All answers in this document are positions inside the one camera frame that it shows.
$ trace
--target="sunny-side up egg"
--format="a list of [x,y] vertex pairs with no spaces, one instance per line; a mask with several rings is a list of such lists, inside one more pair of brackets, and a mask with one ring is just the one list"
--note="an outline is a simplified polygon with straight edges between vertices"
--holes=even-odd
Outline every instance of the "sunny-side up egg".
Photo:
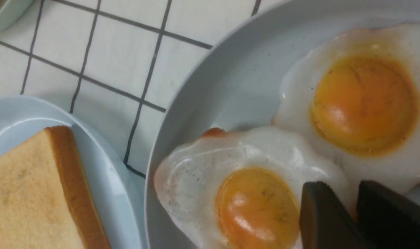
[[355,190],[372,179],[407,193],[420,183],[420,24],[313,49],[284,76],[272,123],[306,137]]
[[352,210],[339,167],[299,134],[273,126],[210,129],[176,148],[155,173],[156,194],[175,225],[199,248],[302,248],[303,184],[323,181]]

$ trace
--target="orange yolk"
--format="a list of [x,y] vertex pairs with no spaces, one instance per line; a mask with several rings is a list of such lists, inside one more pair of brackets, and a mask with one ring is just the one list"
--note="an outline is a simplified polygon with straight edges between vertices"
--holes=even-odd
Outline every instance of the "orange yolk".
[[419,108],[419,94],[402,64],[369,55],[334,63],[316,89],[310,114],[331,143],[359,156],[377,156],[407,139]]
[[229,248],[291,248],[299,236],[299,208],[274,173],[245,168],[226,179],[215,207]]

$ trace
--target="toast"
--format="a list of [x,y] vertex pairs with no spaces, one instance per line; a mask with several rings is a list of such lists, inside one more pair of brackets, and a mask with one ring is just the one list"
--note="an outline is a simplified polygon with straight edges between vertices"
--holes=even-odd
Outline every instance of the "toast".
[[0,157],[0,248],[110,248],[70,128]]

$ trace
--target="grid tablecloth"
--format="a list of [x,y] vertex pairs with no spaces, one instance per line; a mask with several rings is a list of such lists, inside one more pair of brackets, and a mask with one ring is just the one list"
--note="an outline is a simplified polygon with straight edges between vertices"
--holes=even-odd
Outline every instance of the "grid tablecloth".
[[89,123],[142,194],[175,91],[224,35],[278,1],[35,0],[0,33],[0,97],[37,96]]

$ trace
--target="egg white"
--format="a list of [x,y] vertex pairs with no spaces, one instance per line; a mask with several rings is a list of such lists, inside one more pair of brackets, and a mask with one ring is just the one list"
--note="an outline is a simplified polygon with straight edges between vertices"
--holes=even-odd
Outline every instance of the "egg white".
[[420,94],[420,24],[357,29],[313,49],[289,69],[282,80],[281,105],[272,123],[306,137],[317,153],[344,170],[354,190],[361,180],[371,179],[405,194],[420,183],[420,118],[414,133],[400,148],[385,156],[365,158],[325,140],[309,116],[316,87],[329,67],[339,58],[369,50],[403,62]]
[[[224,248],[227,239],[218,227],[215,200],[231,173],[262,167],[282,178],[301,203],[303,184],[324,181],[349,210],[350,185],[331,161],[317,155],[299,134],[276,127],[201,137],[176,148],[158,167],[156,194],[175,225],[199,248]],[[302,248],[300,238],[294,248]]]

